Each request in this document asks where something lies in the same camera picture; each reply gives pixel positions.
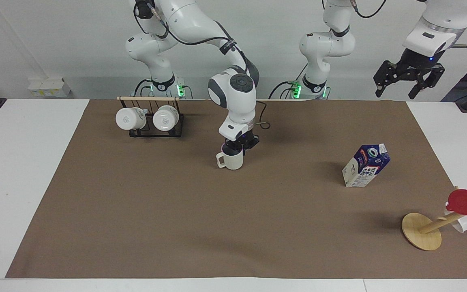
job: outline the mug rack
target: mug rack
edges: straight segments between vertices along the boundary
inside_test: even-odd
[[[134,96],[118,96],[117,100],[120,101],[124,108],[128,108],[128,104],[131,107],[139,107],[140,109],[148,109],[149,112],[145,114],[145,118],[147,119],[147,124],[145,127],[137,130],[130,130],[129,136],[132,138],[139,138],[139,137],[161,137],[161,138],[180,138],[183,133],[183,124],[185,122],[185,116],[180,111],[179,105],[179,98],[172,98],[172,97],[134,97]],[[170,131],[164,132],[158,130],[154,126],[154,122],[152,121],[154,117],[154,108],[156,111],[162,106],[165,105],[172,105],[178,110],[180,114],[180,120],[172,128]]]

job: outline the round wooden base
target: round wooden base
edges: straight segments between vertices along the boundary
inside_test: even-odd
[[[423,251],[435,251],[441,247],[441,243],[443,242],[439,229],[427,234],[421,234],[418,231],[420,227],[430,223],[432,223],[432,220],[425,215],[410,213],[403,218],[401,227],[403,229],[403,234],[415,247]]]

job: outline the black clamp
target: black clamp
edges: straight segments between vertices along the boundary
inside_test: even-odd
[[[253,134],[253,130],[246,132],[244,135],[241,135],[237,140],[230,141],[225,139],[226,147],[230,148],[231,150],[243,152],[245,155],[245,151],[248,149],[254,148],[259,142],[259,136]]]
[[[426,57],[407,49],[397,64],[384,61],[374,75],[376,96],[380,98],[387,86],[398,81],[417,82],[408,93],[410,99],[414,99],[423,89],[435,87],[446,71],[442,64],[437,63],[443,53],[444,51],[433,57]]]
[[[222,52],[223,55],[226,55],[228,51],[237,45],[237,42],[234,39],[229,40],[226,44],[224,44],[219,50]]]

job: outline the white table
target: white table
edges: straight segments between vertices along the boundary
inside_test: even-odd
[[[87,104],[8,100],[0,109],[0,291],[467,292],[467,280],[448,279],[4,279]],[[467,189],[467,114],[452,103],[408,105],[448,177]]]

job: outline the black metal rack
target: black metal rack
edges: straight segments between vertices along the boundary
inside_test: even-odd
[[[148,102],[149,107],[142,107],[139,102]],[[148,101],[142,101],[142,100],[131,100],[132,107],[139,107],[140,109],[149,109],[149,113],[145,114],[145,118],[147,119],[147,123],[145,126],[141,129],[137,130],[130,130],[129,131],[129,136],[132,138],[139,138],[139,137],[159,137],[159,138],[180,138],[182,133],[183,133],[183,124],[185,121],[185,115],[181,113],[180,111],[180,105],[178,104],[178,99],[174,99],[171,101],[167,101],[167,105],[172,105],[178,110],[178,113],[180,114],[180,120],[172,128],[170,131],[164,132],[158,130],[154,126],[154,121],[152,120],[154,117],[154,106],[156,106],[156,110],[158,110],[161,106],[158,104],[158,102],[164,102],[164,101],[157,101],[157,100],[148,100]],[[122,100],[120,98],[120,103],[124,108],[128,108],[126,101]]]

